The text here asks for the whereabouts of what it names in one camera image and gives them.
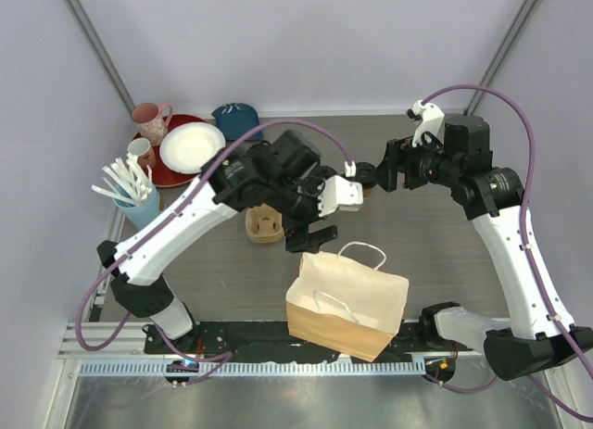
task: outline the white wall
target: white wall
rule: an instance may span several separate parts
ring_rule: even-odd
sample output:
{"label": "white wall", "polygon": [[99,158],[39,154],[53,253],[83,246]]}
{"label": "white wall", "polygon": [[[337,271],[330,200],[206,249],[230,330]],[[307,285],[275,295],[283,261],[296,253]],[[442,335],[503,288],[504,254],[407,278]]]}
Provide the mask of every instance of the white wall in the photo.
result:
{"label": "white wall", "polygon": [[0,0],[0,420],[38,428],[68,320],[98,272],[93,193],[132,129],[61,0]]}
{"label": "white wall", "polygon": [[401,111],[478,82],[522,0],[81,1],[136,102],[204,115]]}
{"label": "white wall", "polygon": [[[577,324],[585,326],[593,326],[591,1],[543,0],[494,82],[533,123],[537,241],[559,294]],[[497,164],[524,175],[526,138],[514,113],[489,96],[477,114],[490,122]],[[593,383],[578,361],[569,367],[579,381],[579,411],[591,415]]]}

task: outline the pink mug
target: pink mug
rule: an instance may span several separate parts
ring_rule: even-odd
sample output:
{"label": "pink mug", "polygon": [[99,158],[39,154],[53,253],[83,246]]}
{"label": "pink mug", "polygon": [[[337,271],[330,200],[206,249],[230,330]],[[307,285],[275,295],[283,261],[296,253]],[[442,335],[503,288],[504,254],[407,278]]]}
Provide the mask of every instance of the pink mug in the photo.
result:
{"label": "pink mug", "polygon": [[[163,120],[163,110],[169,109],[169,116]],[[159,106],[154,103],[143,103],[132,111],[132,120],[138,126],[140,135],[150,141],[152,146],[159,146],[167,135],[170,119],[173,117],[173,108],[168,103]]]}

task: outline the white cable clip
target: white cable clip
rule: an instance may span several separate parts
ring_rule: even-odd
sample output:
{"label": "white cable clip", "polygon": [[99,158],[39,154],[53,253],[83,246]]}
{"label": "white cable clip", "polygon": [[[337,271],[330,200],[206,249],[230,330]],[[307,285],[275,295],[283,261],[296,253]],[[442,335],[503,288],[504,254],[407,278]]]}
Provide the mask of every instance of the white cable clip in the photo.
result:
{"label": "white cable clip", "polygon": [[422,119],[411,139],[411,145],[415,148],[422,144],[422,137],[425,132],[430,132],[434,136],[438,134],[438,130],[441,129],[441,125],[445,120],[445,113],[434,103],[423,105],[422,100],[418,100],[411,106],[411,112]]}
{"label": "white cable clip", "polygon": [[352,160],[352,165],[348,165],[348,162],[344,162],[344,175],[346,177],[356,176],[356,163]]}

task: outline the paper bag handle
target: paper bag handle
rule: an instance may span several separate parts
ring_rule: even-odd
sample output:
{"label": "paper bag handle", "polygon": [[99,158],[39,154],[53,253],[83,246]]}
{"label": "paper bag handle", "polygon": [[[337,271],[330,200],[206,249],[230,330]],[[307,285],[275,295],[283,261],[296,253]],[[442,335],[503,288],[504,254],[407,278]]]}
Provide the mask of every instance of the paper bag handle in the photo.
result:
{"label": "paper bag handle", "polygon": [[387,255],[381,248],[379,248],[378,246],[372,246],[371,244],[367,244],[366,242],[359,241],[348,242],[345,246],[342,247],[340,251],[337,252],[337,256],[342,256],[344,250],[346,250],[349,246],[367,246],[368,248],[372,248],[373,250],[377,250],[379,253],[381,253],[381,255],[383,256],[383,260],[379,262],[375,267],[373,267],[373,270],[379,270],[387,262]]}
{"label": "paper bag handle", "polygon": [[329,297],[330,299],[333,299],[335,302],[337,302],[339,305],[341,305],[345,311],[348,312],[348,315],[350,315],[350,318],[352,318],[353,322],[355,322],[356,324],[360,323],[358,318],[352,314],[352,310],[350,310],[350,307],[346,303],[340,301],[339,299],[336,299],[335,297],[333,297],[331,295],[328,295],[327,293],[322,292],[321,290],[313,290],[313,300],[315,301],[315,305],[317,306],[318,312],[321,311],[321,308],[319,307],[319,302],[317,302],[317,295],[324,295],[325,297]]}

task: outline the small white cup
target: small white cup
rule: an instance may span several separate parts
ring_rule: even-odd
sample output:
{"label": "small white cup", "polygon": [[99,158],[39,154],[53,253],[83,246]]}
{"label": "small white cup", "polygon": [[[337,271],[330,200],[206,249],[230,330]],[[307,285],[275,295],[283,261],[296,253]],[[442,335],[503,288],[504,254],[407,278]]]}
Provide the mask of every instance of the small white cup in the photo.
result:
{"label": "small white cup", "polygon": [[155,150],[152,149],[152,145],[148,139],[139,138],[132,140],[128,145],[128,153],[138,156],[138,165],[142,168],[155,168],[155,165],[157,165]]}

